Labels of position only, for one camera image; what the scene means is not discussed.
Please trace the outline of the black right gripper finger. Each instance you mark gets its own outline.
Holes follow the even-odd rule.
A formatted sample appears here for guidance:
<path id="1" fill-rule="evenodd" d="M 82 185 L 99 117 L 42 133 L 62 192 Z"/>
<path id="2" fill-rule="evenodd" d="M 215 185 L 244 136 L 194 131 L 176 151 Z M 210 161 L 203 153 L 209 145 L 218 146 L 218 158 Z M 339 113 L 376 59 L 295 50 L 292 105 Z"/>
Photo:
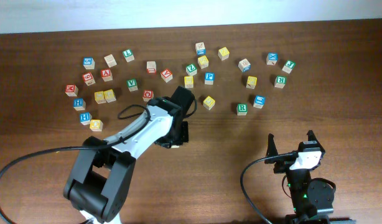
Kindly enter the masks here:
<path id="1" fill-rule="evenodd" d="M 269 133 L 268 134 L 268 148 L 266 151 L 266 157 L 272 157 L 272 156 L 277 156 L 278 151 L 276 149 L 276 145 L 274 142 L 274 135 Z"/>
<path id="2" fill-rule="evenodd" d="M 313 130 L 308 130 L 307 132 L 308 141 L 317 141 Z"/>

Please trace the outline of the green R letter block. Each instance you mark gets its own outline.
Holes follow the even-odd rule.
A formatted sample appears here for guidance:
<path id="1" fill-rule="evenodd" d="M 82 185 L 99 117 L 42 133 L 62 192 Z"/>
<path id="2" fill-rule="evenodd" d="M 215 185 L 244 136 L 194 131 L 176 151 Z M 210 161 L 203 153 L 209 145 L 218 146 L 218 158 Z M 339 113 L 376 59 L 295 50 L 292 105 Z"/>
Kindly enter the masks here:
<path id="1" fill-rule="evenodd" d="M 248 113 L 248 107 L 247 104 L 238 104 L 236 107 L 236 114 L 238 116 L 245 116 Z"/>

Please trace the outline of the blue P letter block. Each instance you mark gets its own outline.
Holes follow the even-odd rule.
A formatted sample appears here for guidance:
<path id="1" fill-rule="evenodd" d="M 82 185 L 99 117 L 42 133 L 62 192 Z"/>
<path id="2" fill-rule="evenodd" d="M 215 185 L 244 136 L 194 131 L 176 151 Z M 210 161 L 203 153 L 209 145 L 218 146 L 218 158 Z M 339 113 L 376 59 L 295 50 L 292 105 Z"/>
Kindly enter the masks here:
<path id="1" fill-rule="evenodd" d="M 215 74 L 214 74 L 214 73 L 207 72 L 207 73 L 205 74 L 205 79 L 204 79 L 204 81 L 205 81 L 205 84 L 206 84 L 206 85 L 212 85 L 212 84 L 214 84 L 214 80 L 215 80 Z"/>

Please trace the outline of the green V letter block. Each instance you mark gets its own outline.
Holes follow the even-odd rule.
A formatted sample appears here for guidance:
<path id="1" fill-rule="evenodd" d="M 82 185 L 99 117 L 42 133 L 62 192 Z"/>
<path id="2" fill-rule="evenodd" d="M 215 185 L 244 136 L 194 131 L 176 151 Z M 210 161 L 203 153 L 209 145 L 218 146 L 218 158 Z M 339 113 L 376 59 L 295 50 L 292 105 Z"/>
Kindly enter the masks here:
<path id="1" fill-rule="evenodd" d="M 136 79 L 133 78 L 133 79 L 126 80 L 126 84 L 128 86 L 129 91 L 137 91 L 138 90 Z"/>

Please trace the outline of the yellow C letter block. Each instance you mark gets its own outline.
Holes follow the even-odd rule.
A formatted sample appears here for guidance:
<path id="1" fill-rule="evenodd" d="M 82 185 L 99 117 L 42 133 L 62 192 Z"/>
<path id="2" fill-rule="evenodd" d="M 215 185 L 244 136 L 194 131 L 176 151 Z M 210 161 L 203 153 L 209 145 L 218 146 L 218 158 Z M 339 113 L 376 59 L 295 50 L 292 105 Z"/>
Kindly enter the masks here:
<path id="1" fill-rule="evenodd" d="M 114 94 L 113 89 L 106 90 L 103 92 L 103 94 L 104 94 L 104 97 L 105 97 L 105 100 L 107 103 L 111 103 L 111 102 L 116 101 L 116 96 Z"/>

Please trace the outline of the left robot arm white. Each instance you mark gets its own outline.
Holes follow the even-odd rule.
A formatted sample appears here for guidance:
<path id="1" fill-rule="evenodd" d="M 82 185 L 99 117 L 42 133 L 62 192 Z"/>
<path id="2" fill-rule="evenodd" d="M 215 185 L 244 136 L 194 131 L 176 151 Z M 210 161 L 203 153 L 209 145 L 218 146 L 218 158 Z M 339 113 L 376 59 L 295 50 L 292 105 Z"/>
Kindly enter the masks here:
<path id="1" fill-rule="evenodd" d="M 195 106 L 193 93 L 178 86 L 170 97 L 149 100 L 131 124 L 104 140 L 94 136 L 83 143 L 63 196 L 86 223 L 120 223 L 136 160 L 152 144 L 175 148 L 188 142 L 186 118 Z"/>

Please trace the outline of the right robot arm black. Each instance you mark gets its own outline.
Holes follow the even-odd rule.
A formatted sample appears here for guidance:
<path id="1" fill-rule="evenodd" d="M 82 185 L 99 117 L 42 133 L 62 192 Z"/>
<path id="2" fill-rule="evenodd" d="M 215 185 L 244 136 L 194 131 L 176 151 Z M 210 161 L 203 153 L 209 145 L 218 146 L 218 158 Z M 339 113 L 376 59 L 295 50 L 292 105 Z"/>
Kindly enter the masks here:
<path id="1" fill-rule="evenodd" d="M 325 149 L 312 130 L 308 139 L 299 143 L 297 150 L 279 154 L 274 135 L 268 135 L 267 164 L 274 164 L 275 174 L 285 174 L 291 194 L 293 215 L 286 215 L 286 223 L 329 223 L 333 213 L 336 185 L 327 179 L 312 178 L 311 172 L 318 168 Z"/>

